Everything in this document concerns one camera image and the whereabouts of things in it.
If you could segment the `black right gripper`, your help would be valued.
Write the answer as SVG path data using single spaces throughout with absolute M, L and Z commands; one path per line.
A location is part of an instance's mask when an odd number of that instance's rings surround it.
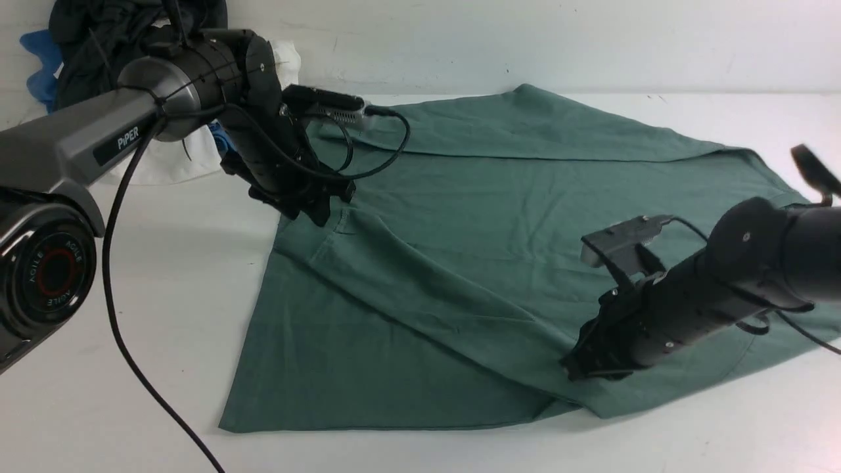
M 560 362 L 573 382 L 621 380 L 756 314 L 756 302 L 718 281 L 693 254 L 601 303 Z

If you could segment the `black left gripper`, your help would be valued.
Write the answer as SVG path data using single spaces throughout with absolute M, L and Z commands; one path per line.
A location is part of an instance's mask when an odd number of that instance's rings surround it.
M 220 125 L 233 141 L 238 164 L 225 164 L 249 182 L 250 197 L 278 210 L 287 219 L 301 215 L 324 227 L 335 200 L 348 203 L 357 187 L 349 177 L 324 164 L 306 133 L 310 117 L 291 107 L 277 91 L 255 94 L 222 106 Z

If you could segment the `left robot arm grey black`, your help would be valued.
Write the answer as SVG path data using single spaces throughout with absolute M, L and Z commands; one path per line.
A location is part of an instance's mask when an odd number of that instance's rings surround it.
M 72 315 L 95 281 L 106 225 L 89 188 L 152 140 L 216 121 L 233 150 L 220 165 L 283 215 L 324 225 L 353 177 L 306 141 L 309 109 L 288 105 L 273 48 L 252 30 L 202 30 L 124 67 L 115 90 L 2 131 L 2 348 L 5 371 Z

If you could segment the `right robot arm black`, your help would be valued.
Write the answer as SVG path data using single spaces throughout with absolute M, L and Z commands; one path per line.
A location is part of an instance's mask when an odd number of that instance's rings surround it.
M 621 380 L 749 317 L 839 302 L 838 207 L 751 198 L 665 267 L 648 244 L 674 221 L 639 216 L 581 239 L 582 260 L 606 267 L 616 287 L 560 362 L 571 381 Z

